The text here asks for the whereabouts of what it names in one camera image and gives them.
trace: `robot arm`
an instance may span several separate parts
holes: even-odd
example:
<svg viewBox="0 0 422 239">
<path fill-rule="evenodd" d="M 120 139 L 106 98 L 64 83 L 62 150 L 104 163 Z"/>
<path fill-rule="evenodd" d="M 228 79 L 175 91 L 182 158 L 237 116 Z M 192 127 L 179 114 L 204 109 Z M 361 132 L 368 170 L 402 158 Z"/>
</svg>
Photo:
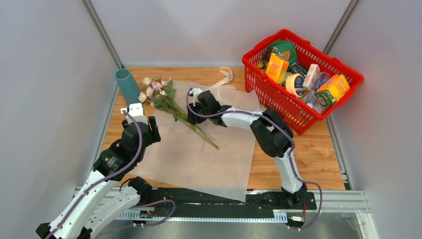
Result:
<svg viewBox="0 0 422 239">
<path fill-rule="evenodd" d="M 290 138 L 293 138 L 293 132 L 280 118 L 274 109 L 267 109 L 263 112 L 245 112 L 232 106 L 221 106 L 210 91 L 202 91 L 199 88 L 192 89 L 189 95 L 193 97 L 193 103 L 189 104 L 195 113 L 204 116 L 210 116 L 209 119 L 215 124 L 223 127 L 239 127 L 250 130 L 254 133 L 261 149 L 270 157 L 273 157 L 278 171 L 282 178 L 282 189 L 290 194 L 293 203 L 300 202 L 307 191 L 306 184 L 298 180 L 299 175 L 293 153 L 291 155 L 292 163 L 287 156 L 291 150 L 292 143 L 280 131 L 272 127 L 261 116 L 273 121 Z M 188 109 L 188 122 L 191 124 L 202 123 L 207 118 L 203 118 L 191 112 Z"/>
<path fill-rule="evenodd" d="M 95 238 L 109 223 L 123 211 L 151 198 L 151 185 L 140 177 L 133 178 L 117 196 L 92 212 L 84 228 L 91 231 L 89 238 Z"/>
<path fill-rule="evenodd" d="M 67 208 L 51 223 L 41 224 L 37 228 L 36 232 L 41 238 L 94 238 L 90 237 L 90 233 L 94 230 L 98 233 L 98 230 L 106 225 L 103 223 L 103 220 L 109 220 L 106 218 L 107 214 L 114 215 L 119 211 L 124 211 L 139 203 L 140 197 L 137 196 L 125 197 L 125 200 L 128 200 L 128 202 L 125 201 L 124 203 L 120 203 L 122 201 L 119 201 L 120 199 L 118 199 L 117 201 L 119 203 L 117 203 L 117 205 L 114 204 L 114 207 L 116 207 L 115 209 L 109 210 L 101 207 L 99 211 L 96 211 L 97 214 L 102 215 L 102 219 L 97 217 L 98 221 L 96 221 L 92 220 L 93 218 L 91 217 L 92 214 L 95 214 L 94 209 L 107 192 L 109 192 L 126 173 L 131 171 L 137 163 L 142 161 L 145 148 L 161 140 L 155 117 L 149 117 L 148 121 L 143 114 L 143 105 L 141 103 L 132 104 L 129 108 L 122 109 L 122 111 L 129 112 L 135 122 L 133 122 L 130 117 L 122 122 L 124 130 L 121 139 L 111 144 L 108 149 L 100 154 L 99 158 L 94 163 L 87 181 Z M 137 126 L 142 133 L 141 146 L 139 145 L 140 135 Z M 133 188 L 137 193 L 140 193 L 139 189 Z"/>
</svg>

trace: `orange box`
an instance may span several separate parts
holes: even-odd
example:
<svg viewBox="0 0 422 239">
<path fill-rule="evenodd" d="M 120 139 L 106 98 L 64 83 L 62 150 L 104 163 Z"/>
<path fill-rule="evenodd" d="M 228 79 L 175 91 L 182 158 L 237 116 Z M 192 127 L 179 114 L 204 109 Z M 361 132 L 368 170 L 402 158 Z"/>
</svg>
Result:
<svg viewBox="0 0 422 239">
<path fill-rule="evenodd" d="M 322 106 L 332 106 L 350 89 L 344 75 L 332 76 L 316 92 L 315 96 Z"/>
<path fill-rule="evenodd" d="M 267 74 L 267 76 L 271 80 L 273 80 L 277 84 L 280 84 L 284 80 L 284 76 L 286 75 L 288 67 L 288 61 L 283 60 L 280 56 L 276 55 L 275 53 L 271 53 L 270 61 L 268 62 L 265 74 Z"/>
</svg>

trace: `white wall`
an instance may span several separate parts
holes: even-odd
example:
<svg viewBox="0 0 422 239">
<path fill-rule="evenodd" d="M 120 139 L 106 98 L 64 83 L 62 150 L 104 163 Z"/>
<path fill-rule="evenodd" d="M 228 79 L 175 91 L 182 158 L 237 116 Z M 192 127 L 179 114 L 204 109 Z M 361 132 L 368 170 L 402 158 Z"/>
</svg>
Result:
<svg viewBox="0 0 422 239">
<path fill-rule="evenodd" d="M 0 2 L 0 232 L 38 238 L 93 162 L 116 67 L 80 0 Z"/>
<path fill-rule="evenodd" d="M 363 0 L 331 51 L 365 82 L 333 113 L 380 238 L 420 238 L 422 2 Z"/>
<path fill-rule="evenodd" d="M 283 28 L 322 50 L 350 0 L 92 0 L 124 65 L 242 65 Z"/>
</svg>

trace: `wire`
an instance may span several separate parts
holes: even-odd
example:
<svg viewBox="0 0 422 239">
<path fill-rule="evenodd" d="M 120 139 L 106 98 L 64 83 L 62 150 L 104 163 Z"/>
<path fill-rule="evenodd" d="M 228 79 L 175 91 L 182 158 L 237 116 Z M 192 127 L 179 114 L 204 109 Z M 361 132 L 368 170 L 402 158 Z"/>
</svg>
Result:
<svg viewBox="0 0 422 239">
<path fill-rule="evenodd" d="M 174 213 L 174 210 L 176 209 L 176 203 L 173 200 L 170 200 L 170 199 L 160 200 L 160 201 L 157 201 L 157 202 L 153 202 L 153 203 L 149 203 L 149 204 L 145 204 L 145 205 L 141 205 L 141 206 L 134 206 L 134 207 L 131 207 L 131 209 L 150 207 L 150 206 L 157 205 L 157 204 L 160 204 L 160 203 L 171 203 L 171 204 L 173 204 L 173 208 L 172 208 L 171 212 L 169 213 L 169 215 L 167 215 L 164 219 L 162 219 L 162 220 L 160 220 L 160 221 L 158 221 L 156 223 L 144 224 L 143 225 L 144 227 L 152 227 L 152 226 L 156 226 L 156 225 L 162 224 L 169 217 L 172 216 L 172 214 Z"/>
<path fill-rule="evenodd" d="M 158 221 L 156 223 L 151 223 L 151 224 L 133 224 L 133 225 L 128 225 L 128 226 L 124 226 L 124 227 L 118 228 L 118 229 L 113 230 L 113 231 L 110 231 L 110 232 L 100 233 L 98 235 L 100 236 L 100 235 L 111 234 L 111 233 L 115 233 L 115 232 L 121 231 L 123 229 L 132 228 L 132 227 L 153 227 L 153 226 L 162 224 L 163 222 L 167 221 L 167 219 L 169 219 L 172 216 L 172 214 L 174 213 L 174 211 L 176 209 L 176 203 L 173 200 L 170 200 L 170 199 L 160 200 L 160 201 L 156 201 L 156 202 L 145 204 L 145 205 L 134 206 L 134 207 L 131 207 L 131 209 L 135 209 L 135 208 L 146 208 L 146 207 L 150 207 L 150 206 L 154 206 L 154 205 L 156 206 L 157 204 L 160 204 L 160 203 L 171 203 L 171 204 L 173 204 L 173 207 L 172 207 L 171 212 L 164 219 L 162 219 L 162 220 L 160 220 L 160 221 Z"/>
<path fill-rule="evenodd" d="M 151 198 L 151 201 L 152 202 L 156 202 L 157 201 L 157 198 L 154 196 L 154 197 Z M 154 213 L 156 211 L 157 211 L 157 204 L 155 204 L 155 206 L 154 206 Z M 153 213 L 151 212 L 151 209 L 150 209 L 150 210 L 148 210 L 147 215 L 151 215 L 151 214 L 152 214 L 152 216 L 154 216 Z"/>
<path fill-rule="evenodd" d="M 136 159 L 139 157 L 139 155 L 141 154 L 141 150 L 142 150 L 142 131 L 141 128 L 139 127 L 139 125 L 136 123 L 136 120 L 127 112 L 127 111 L 123 111 L 123 114 L 126 115 L 127 117 L 129 117 L 129 119 L 132 120 L 132 122 L 135 122 L 135 127 L 136 130 L 138 131 L 139 134 L 139 146 L 138 146 L 138 150 L 135 153 L 135 156 L 133 157 L 133 159 L 123 168 L 121 168 L 119 171 L 98 180 L 97 182 L 91 184 L 86 190 L 84 190 L 84 193 L 81 194 L 78 199 L 75 201 L 75 203 L 70 207 L 70 209 L 67 211 L 67 213 L 64 215 L 63 219 L 57 224 L 56 228 L 53 229 L 50 234 L 48 234 L 46 236 L 45 239 L 49 239 L 52 235 L 54 235 L 56 233 L 56 231 L 58 231 L 59 228 L 61 228 L 61 226 L 64 224 L 64 222 L 69 218 L 70 214 L 75 210 L 75 208 L 77 207 L 77 205 L 81 202 L 81 200 L 84 198 L 84 196 L 88 195 L 89 191 L 91 189 L 93 189 L 95 186 L 97 186 L 98 184 L 107 181 L 108 179 L 119 175 L 120 173 L 124 172 L 126 169 L 128 169 L 135 161 Z"/>
<path fill-rule="evenodd" d="M 304 219 L 306 220 L 306 203 L 304 202 L 304 211 L 302 213 L 302 215 L 304 216 Z"/>
<path fill-rule="evenodd" d="M 130 180 L 132 180 L 132 179 L 134 179 L 134 178 L 128 178 L 126 181 L 124 181 L 124 182 L 120 185 L 120 188 L 119 188 L 119 193 L 121 192 L 121 188 L 123 187 L 123 185 L 124 185 L 125 183 L 129 182 L 129 181 L 130 181 Z"/>
<path fill-rule="evenodd" d="M 312 220 L 312 222 L 309 224 L 309 225 L 307 225 L 307 226 L 305 226 L 305 227 L 302 227 L 302 228 L 300 228 L 300 230 L 304 230 L 304 229 L 307 229 L 307 228 L 310 228 L 314 223 L 315 223 L 315 221 L 317 220 L 317 218 L 319 217 L 319 215 L 320 215 L 320 213 L 321 213 L 321 209 L 322 209 L 322 188 L 321 188 L 321 186 L 318 184 L 318 183 L 316 183 L 316 182 L 311 182 L 311 181 L 305 181 L 305 180 L 303 180 L 302 178 L 300 178 L 299 177 L 299 175 L 298 175 L 298 173 L 296 172 L 296 170 L 295 170 L 295 168 L 294 168 L 294 164 L 293 164 L 293 159 L 292 159 L 292 152 L 293 152 L 293 150 L 295 149 L 295 147 L 296 147 L 296 144 L 295 144 L 295 142 L 293 141 L 293 139 L 284 131 L 284 130 L 282 130 L 276 123 L 274 123 L 272 120 L 270 120 L 268 117 L 266 117 L 266 116 L 264 116 L 264 115 L 260 115 L 260 114 L 255 114 L 255 113 L 252 113 L 252 112 L 248 112 L 248 111 L 240 111 L 240 110 L 237 110 L 237 111 L 223 111 L 223 112 L 218 112 L 218 113 L 216 113 L 216 114 L 212 114 L 212 115 L 207 115 L 207 116 L 204 116 L 204 115 L 201 115 L 201 114 L 199 114 L 199 113 L 197 113 L 197 112 L 195 112 L 192 108 L 191 108 L 191 106 L 189 105 L 189 92 L 190 91 L 192 91 L 192 88 L 189 88 L 189 90 L 188 90 L 188 92 L 186 92 L 186 105 L 187 105 L 187 107 L 188 107 L 188 110 L 191 112 L 191 113 L 193 113 L 194 115 L 196 115 L 196 116 L 198 116 L 198 117 L 202 117 L 202 118 L 211 118 L 211 117 L 216 117 L 216 116 L 220 116 L 220 115 L 223 115 L 223 114 L 228 114 L 228 113 L 241 113 L 241 114 L 246 114 L 246 115 L 250 115 L 250 116 L 256 116 L 256 117 L 260 117 L 260 118 L 263 118 L 264 120 L 266 120 L 268 123 L 270 123 L 274 128 L 276 128 L 278 131 L 280 131 L 291 143 L 292 143 L 292 147 L 290 148 L 290 150 L 287 152 L 287 157 L 288 157 L 288 159 L 289 159 L 289 162 L 290 162 L 290 166 L 292 167 L 292 171 L 293 171 L 293 174 L 294 174 L 294 176 L 295 176 L 295 178 L 297 178 L 300 182 L 302 182 L 302 183 L 305 183 L 305 184 L 313 184 L 313 185 L 315 185 L 315 186 L 317 186 L 318 187 L 318 190 L 319 190 L 319 207 L 318 207 L 318 211 L 316 212 L 316 217 Z"/>
</svg>

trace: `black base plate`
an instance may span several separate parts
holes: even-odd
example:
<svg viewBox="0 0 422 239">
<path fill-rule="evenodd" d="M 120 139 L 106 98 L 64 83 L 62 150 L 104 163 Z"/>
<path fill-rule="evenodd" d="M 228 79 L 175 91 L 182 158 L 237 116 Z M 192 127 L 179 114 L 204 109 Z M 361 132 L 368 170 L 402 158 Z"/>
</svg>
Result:
<svg viewBox="0 0 422 239">
<path fill-rule="evenodd" d="M 214 196 L 185 188 L 154 188 L 152 196 L 157 200 L 171 199 L 176 203 L 173 217 L 189 218 L 274 218 L 273 209 L 317 209 L 313 193 L 307 192 L 300 203 L 289 206 L 288 193 L 268 191 L 246 194 L 246 202 Z M 164 217 L 171 212 L 171 203 L 157 206 L 155 216 Z"/>
</svg>

